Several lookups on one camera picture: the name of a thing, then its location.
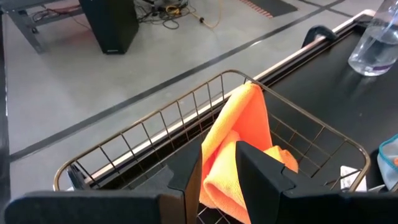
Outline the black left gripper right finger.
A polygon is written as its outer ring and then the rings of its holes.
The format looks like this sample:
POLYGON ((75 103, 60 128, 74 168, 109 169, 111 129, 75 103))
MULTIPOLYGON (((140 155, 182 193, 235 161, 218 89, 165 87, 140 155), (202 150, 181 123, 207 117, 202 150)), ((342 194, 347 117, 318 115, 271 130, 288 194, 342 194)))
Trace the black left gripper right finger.
POLYGON ((340 224, 361 217, 352 198, 327 190, 244 141, 236 143, 236 165, 252 224, 340 224))

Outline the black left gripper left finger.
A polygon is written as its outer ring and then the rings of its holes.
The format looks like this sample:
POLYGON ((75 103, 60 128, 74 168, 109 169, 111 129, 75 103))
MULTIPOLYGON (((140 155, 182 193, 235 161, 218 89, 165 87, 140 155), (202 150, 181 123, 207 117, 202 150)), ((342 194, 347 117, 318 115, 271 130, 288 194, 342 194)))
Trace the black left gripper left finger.
POLYGON ((201 139, 182 146, 135 187, 149 199, 133 207, 133 224, 195 224, 200 194, 201 139))

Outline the light blue microfiber towel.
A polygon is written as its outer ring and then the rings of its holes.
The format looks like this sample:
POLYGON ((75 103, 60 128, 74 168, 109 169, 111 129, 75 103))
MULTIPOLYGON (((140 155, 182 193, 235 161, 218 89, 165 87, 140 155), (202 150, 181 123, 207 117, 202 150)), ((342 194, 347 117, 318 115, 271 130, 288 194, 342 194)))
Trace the light blue microfiber towel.
MULTIPOLYGON (((366 186, 366 178, 364 177, 359 186, 356 188, 358 192, 380 192, 391 191, 398 192, 398 166, 395 166, 393 160, 398 157, 398 134, 380 144, 377 151, 377 166, 379 168, 383 183, 381 185, 371 187, 366 186)), ((340 167, 340 189, 348 190, 355 178, 359 176, 359 170, 352 167, 340 167)))

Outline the black table edge clamp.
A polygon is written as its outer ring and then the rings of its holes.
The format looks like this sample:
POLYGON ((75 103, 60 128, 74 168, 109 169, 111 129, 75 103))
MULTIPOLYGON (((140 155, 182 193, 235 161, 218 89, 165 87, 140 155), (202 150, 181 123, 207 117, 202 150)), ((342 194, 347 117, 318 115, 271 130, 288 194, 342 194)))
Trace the black table edge clamp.
POLYGON ((326 40, 331 41, 334 41, 338 38, 338 36, 331 29, 325 26, 313 26, 307 31, 307 34, 302 43, 302 48, 312 43, 319 35, 326 38, 326 40))

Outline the black floor box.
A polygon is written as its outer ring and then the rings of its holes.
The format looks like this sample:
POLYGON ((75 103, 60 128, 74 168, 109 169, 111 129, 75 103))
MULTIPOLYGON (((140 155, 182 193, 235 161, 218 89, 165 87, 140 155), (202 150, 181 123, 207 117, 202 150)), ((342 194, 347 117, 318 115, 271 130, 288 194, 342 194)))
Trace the black floor box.
POLYGON ((125 54, 139 30, 134 0, 78 0, 104 54, 125 54))

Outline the clear plastic spray bottle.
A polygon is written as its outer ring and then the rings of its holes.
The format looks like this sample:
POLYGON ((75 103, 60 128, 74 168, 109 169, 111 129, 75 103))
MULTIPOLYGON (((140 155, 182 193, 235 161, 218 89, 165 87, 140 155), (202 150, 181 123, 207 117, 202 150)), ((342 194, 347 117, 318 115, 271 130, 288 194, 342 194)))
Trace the clear plastic spray bottle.
POLYGON ((398 60, 398 0, 384 0, 348 59, 368 77, 380 76, 398 60))

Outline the black floor mat striped edge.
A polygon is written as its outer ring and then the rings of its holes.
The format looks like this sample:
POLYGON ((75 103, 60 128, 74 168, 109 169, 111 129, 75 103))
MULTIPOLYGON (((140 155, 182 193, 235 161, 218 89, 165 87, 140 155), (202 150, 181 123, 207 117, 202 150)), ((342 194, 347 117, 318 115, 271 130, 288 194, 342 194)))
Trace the black floor mat striped edge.
POLYGON ((268 18, 283 16, 298 9, 283 0, 240 0, 251 9, 268 18))

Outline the grey metal table frame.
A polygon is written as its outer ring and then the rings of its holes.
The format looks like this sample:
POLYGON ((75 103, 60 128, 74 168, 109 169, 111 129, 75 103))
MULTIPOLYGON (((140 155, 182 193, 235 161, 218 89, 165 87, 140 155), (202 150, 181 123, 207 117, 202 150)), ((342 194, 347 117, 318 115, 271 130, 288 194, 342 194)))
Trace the grey metal table frame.
POLYGON ((0 10, 11 18, 28 43, 40 54, 44 49, 35 36, 39 33, 38 27, 83 14, 79 3, 61 8, 47 7, 62 1, 67 0, 0 0, 0 10))

